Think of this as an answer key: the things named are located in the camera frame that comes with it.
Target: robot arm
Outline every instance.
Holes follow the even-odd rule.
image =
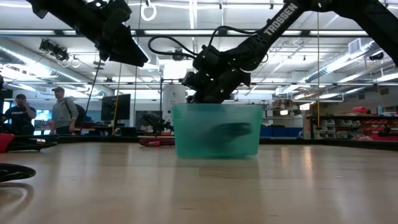
[[[99,50],[103,61],[144,66],[148,58],[131,38],[129,26],[131,9],[124,0],[27,0],[41,19],[53,14],[68,24],[77,34],[85,36]]]
[[[267,25],[236,48],[220,52],[203,46],[193,61],[197,73],[190,72],[182,84],[197,92],[189,103],[222,103],[240,85],[250,85],[256,69],[271,45],[305,11],[334,11],[352,19],[381,46],[398,65],[398,19],[378,0],[285,0],[283,8]]]

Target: teal plastic container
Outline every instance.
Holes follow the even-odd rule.
[[[172,111],[180,157],[256,155],[262,121],[258,105],[181,104]]]

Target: wooden table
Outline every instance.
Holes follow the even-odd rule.
[[[172,147],[64,144],[0,154],[34,168],[0,184],[2,224],[396,223],[398,153],[261,146],[246,160],[179,159]]]

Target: cap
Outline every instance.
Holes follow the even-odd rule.
[[[26,96],[23,95],[23,94],[18,94],[18,95],[15,97],[15,99],[18,99],[18,100],[26,100]]]
[[[57,93],[57,92],[65,92],[65,89],[58,86],[58,87],[52,89],[51,91],[54,91],[54,92],[56,92],[56,93]]]

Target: backpack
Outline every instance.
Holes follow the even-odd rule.
[[[65,102],[65,106],[67,106],[69,115],[72,118],[72,112],[69,109],[68,103]],[[82,127],[86,120],[86,110],[80,105],[75,104],[75,106],[77,108],[77,112],[79,113],[76,119],[75,126]]]

